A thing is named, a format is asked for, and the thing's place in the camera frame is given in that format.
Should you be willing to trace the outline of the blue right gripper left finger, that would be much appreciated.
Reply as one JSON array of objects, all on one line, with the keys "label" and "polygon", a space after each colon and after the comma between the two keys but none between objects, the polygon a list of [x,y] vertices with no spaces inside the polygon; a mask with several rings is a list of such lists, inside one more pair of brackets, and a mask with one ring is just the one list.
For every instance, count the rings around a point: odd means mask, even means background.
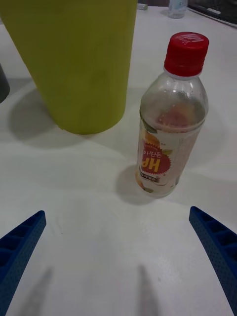
[{"label": "blue right gripper left finger", "polygon": [[0,239],[0,315],[10,306],[23,272],[46,226],[40,210]]}]

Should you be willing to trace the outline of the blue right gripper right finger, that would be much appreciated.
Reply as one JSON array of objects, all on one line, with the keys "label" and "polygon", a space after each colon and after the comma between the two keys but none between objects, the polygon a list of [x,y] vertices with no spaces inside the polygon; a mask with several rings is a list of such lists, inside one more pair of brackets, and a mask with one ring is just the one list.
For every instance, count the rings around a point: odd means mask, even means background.
[{"label": "blue right gripper right finger", "polygon": [[212,264],[233,314],[237,315],[236,233],[195,206],[190,209],[189,222]]}]

